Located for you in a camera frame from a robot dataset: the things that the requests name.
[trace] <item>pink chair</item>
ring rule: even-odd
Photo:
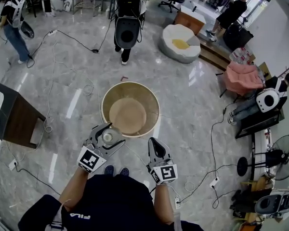
[[[251,90],[263,88],[263,82],[258,76],[257,67],[254,65],[242,65],[236,62],[231,62],[226,71],[223,73],[227,91],[233,91],[238,95],[244,96]]]

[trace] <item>black pants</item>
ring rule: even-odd
[[[117,20],[118,20],[118,16],[116,15],[115,25],[117,24]],[[116,52],[119,52],[119,51],[121,50],[121,47],[120,47],[120,46],[117,44],[117,42],[116,42],[116,34],[115,34],[114,42],[115,42],[115,46],[116,46],[115,50],[116,50]],[[130,52],[131,52],[130,49],[124,49],[124,51],[123,51],[123,53],[122,53],[122,55],[121,55],[123,62],[126,63],[126,62],[129,60]]]

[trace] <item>marble floor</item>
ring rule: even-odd
[[[91,11],[87,10],[79,11],[74,16],[59,13],[55,18],[46,18],[39,13],[37,18],[30,15],[26,20],[35,30],[35,38],[27,41],[30,51],[34,51],[44,35],[52,29],[68,33],[90,49],[97,48],[109,25],[109,20],[103,14],[93,18]],[[222,87],[219,77],[215,75],[218,69],[200,59],[191,64],[169,59],[157,47],[162,28],[150,23],[144,25],[142,42],[132,48],[125,66],[121,65],[120,55],[114,51],[114,23],[99,54],[90,52],[58,32],[55,36],[45,38],[34,55],[35,64],[31,68],[27,68],[26,64],[17,64],[16,52],[9,43],[2,46],[0,50],[7,52],[12,63],[2,83],[18,90],[45,116],[48,112],[47,97],[52,86],[47,126],[51,126],[53,131],[44,133],[40,147],[28,153],[18,168],[28,169],[40,180],[48,182],[52,158],[57,154],[52,187],[61,193],[77,168],[76,159],[82,143],[92,127],[101,123],[99,98],[125,76],[129,81],[149,87],[157,96],[161,109],[159,126],[144,137],[127,139],[129,148],[147,163],[148,138],[154,135],[164,141],[178,166],[179,178],[171,185],[182,198],[189,195],[184,188],[187,181],[197,186],[206,172],[213,170],[210,129],[213,123],[222,119],[222,110],[232,103],[233,97],[226,94],[219,98]],[[54,54],[56,61],[66,66],[59,63],[54,65]],[[91,81],[94,89],[87,96],[90,87],[86,85],[92,84]],[[79,98],[76,98],[77,103],[71,113],[70,106],[75,97]],[[227,116],[235,105],[228,107]],[[42,131],[42,124],[39,124],[33,136],[35,142],[40,140]],[[241,156],[250,157],[250,138],[235,140],[235,132],[236,127],[229,125],[226,120],[214,127],[213,147],[217,167],[236,164]],[[18,160],[31,150],[15,144],[11,144],[10,149]],[[12,159],[6,142],[2,141],[0,216],[12,230],[17,230],[20,217],[38,199],[44,194],[58,195],[24,171],[10,171],[4,164],[8,165]],[[149,189],[153,189],[152,177],[127,147],[120,148],[107,164],[114,164],[117,171],[123,166],[129,167],[133,178],[140,182],[148,181]],[[102,173],[103,169],[99,168],[96,173]],[[218,195],[240,188],[240,181],[247,179],[237,176],[235,166],[221,168],[218,174],[221,179],[216,186]],[[213,174],[210,174],[178,211],[181,212],[182,220],[197,223],[205,231],[228,231],[233,223],[229,210],[231,195],[222,197],[219,206],[213,209],[216,196],[209,189],[212,180]],[[169,190],[173,203],[176,194],[171,188]]]

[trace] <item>wall outlet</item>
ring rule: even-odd
[[[219,177],[216,177],[211,183],[210,188],[215,187],[215,185],[220,181]]]
[[[15,163],[16,165],[18,165],[17,161],[14,159],[10,164],[9,164],[9,168],[10,168],[10,171],[12,171],[16,166],[15,166]]]
[[[179,196],[175,196],[175,198],[174,198],[175,209],[180,209],[181,208],[182,203],[178,203],[180,201],[181,200],[180,200]]]

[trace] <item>bucket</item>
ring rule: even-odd
[[[122,82],[108,90],[102,101],[102,117],[124,137],[136,138],[152,131],[159,117],[154,93],[136,82]]]

